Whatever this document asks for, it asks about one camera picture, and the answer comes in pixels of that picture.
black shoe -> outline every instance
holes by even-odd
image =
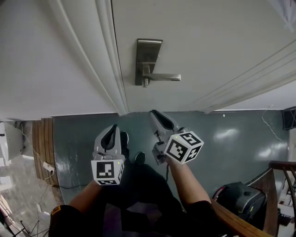
[[[129,143],[129,135],[126,131],[122,131],[120,133],[120,141],[121,141],[121,147],[127,148]]]
[[[136,154],[134,164],[143,165],[145,163],[145,157],[145,153],[140,151],[138,154]]]

wall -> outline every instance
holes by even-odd
[[[221,110],[259,110],[267,109],[273,105],[271,109],[282,110],[296,106],[296,81],[292,81],[279,88],[230,105]]]
[[[0,7],[0,119],[116,112],[87,80],[44,3]]]

fiducial marker cube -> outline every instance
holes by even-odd
[[[204,142],[192,131],[171,135],[165,155],[184,164],[195,159]]]
[[[123,174],[123,160],[92,161],[93,179],[99,185],[120,184]]]

floor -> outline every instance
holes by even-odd
[[[268,168],[270,160],[288,160],[289,132],[282,130],[280,111],[267,111],[264,119],[285,143],[276,139],[262,121],[263,111],[170,112],[180,126],[194,131],[204,146],[198,157],[188,165],[210,196],[222,185],[250,181]],[[96,136],[107,126],[118,124],[129,134],[130,157],[138,151],[147,155],[146,163],[165,176],[166,166],[158,166],[151,149],[157,138],[152,134],[148,113],[130,113],[57,117],[54,119],[54,152],[61,186],[73,187],[92,180],[91,160]],[[275,175],[281,187],[282,173]],[[178,197],[169,174],[168,185]],[[68,203],[82,187],[61,188]]]
[[[30,232],[38,219],[40,220],[38,231],[47,229],[49,214],[58,205],[53,189],[36,177],[31,146],[32,122],[24,123],[24,134],[30,142],[25,140],[22,155],[8,162],[0,156],[0,205],[8,212],[7,218],[13,220],[15,227],[11,228],[14,233],[22,229],[20,221]],[[34,234],[37,234],[37,227],[31,235]]]

tile floor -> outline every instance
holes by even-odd
[[[280,111],[267,111],[265,120],[279,141],[262,121],[263,111],[239,112],[170,112],[180,126],[194,131],[204,141],[198,157],[188,165],[210,196],[221,186],[248,182],[268,168],[270,160],[288,160],[289,132],[282,130]],[[147,155],[146,163],[165,176],[166,166],[158,166],[151,149],[157,138],[150,128],[148,113],[97,114],[54,118],[54,150],[60,185],[72,187],[87,184],[93,178],[91,160],[96,136],[106,127],[118,124],[129,134],[130,158],[138,151]],[[276,173],[277,187],[284,175]],[[169,175],[168,185],[178,197]],[[61,188],[68,203],[82,188]]]

